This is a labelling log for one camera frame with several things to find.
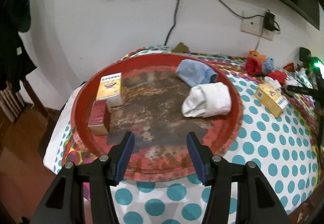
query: cardboard box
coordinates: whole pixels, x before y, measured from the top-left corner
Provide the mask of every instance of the cardboard box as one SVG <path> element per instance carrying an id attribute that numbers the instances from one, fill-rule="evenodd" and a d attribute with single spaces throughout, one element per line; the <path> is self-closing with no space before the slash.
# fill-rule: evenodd
<path id="1" fill-rule="evenodd" d="M 88 128 L 94 135 L 107 135 L 109 133 L 110 112 L 106 100 L 95 101 L 91 108 Z"/>
<path id="2" fill-rule="evenodd" d="M 121 72 L 100 79 L 96 100 L 106 100 L 109 107 L 123 105 Z"/>
<path id="3" fill-rule="evenodd" d="M 274 117 L 279 117 L 288 105 L 287 99 L 269 84 L 260 84 L 255 92 L 257 98 Z"/>

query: red tray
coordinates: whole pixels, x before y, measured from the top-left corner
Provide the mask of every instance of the red tray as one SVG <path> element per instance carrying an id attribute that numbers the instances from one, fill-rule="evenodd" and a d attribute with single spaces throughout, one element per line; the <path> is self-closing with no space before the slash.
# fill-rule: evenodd
<path id="1" fill-rule="evenodd" d="M 218 73 L 218 82 L 228 86 L 232 110 L 226 116 L 186 118 L 181 106 L 190 87 L 175 75 L 184 59 L 204 62 Z M 122 72 L 124 105 L 111 111 L 110 134 L 94 136 L 87 128 L 90 109 L 100 78 Z M 214 65 L 175 54 L 149 54 L 118 61 L 93 76 L 80 90 L 72 108 L 73 137 L 82 151 L 107 154 L 126 130 L 135 134 L 135 148 L 125 178 L 139 181 L 169 181 L 194 173 L 186 136 L 194 131 L 214 154 L 224 155 L 242 123 L 243 106 L 231 81 Z"/>

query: power adapter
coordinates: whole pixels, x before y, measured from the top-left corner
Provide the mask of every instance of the power adapter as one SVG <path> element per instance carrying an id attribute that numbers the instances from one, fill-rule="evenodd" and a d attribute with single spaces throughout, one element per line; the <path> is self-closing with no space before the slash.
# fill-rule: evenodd
<path id="1" fill-rule="evenodd" d="M 265 29 L 270 30 L 270 31 L 274 31 L 274 30 L 279 31 L 279 29 L 276 28 L 274 25 L 274 14 L 272 14 L 270 12 L 265 13 L 263 26 Z"/>

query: wall plate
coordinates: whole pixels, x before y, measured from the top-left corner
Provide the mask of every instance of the wall plate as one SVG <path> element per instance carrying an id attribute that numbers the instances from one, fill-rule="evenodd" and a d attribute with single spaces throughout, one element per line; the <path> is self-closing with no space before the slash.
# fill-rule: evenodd
<path id="1" fill-rule="evenodd" d="M 242 11 L 242 16 L 243 17 L 250 17 L 253 15 L 256 15 L 258 13 L 251 12 L 251 11 Z M 262 23 L 263 23 L 263 18 L 262 17 L 254 17 L 251 19 L 242 19 L 241 22 L 241 31 L 250 33 L 256 36 L 260 36 L 261 30 L 262 30 Z M 274 31 L 269 31 L 267 29 L 263 30 L 262 33 L 262 38 L 268 39 L 268 40 L 273 40 L 274 37 Z"/>

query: cartoon mouth illustration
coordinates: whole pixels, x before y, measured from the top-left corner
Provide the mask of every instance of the cartoon mouth illustration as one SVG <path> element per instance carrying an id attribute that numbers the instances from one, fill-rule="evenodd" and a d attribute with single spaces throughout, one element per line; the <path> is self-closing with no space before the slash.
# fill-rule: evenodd
<path id="1" fill-rule="evenodd" d="M 109 88 L 112 88 L 112 87 L 114 87 L 114 86 L 115 86 L 115 84 L 116 84 L 116 82 L 107 83 L 107 84 L 105 85 L 105 87 L 106 87 L 106 89 L 109 89 Z"/>

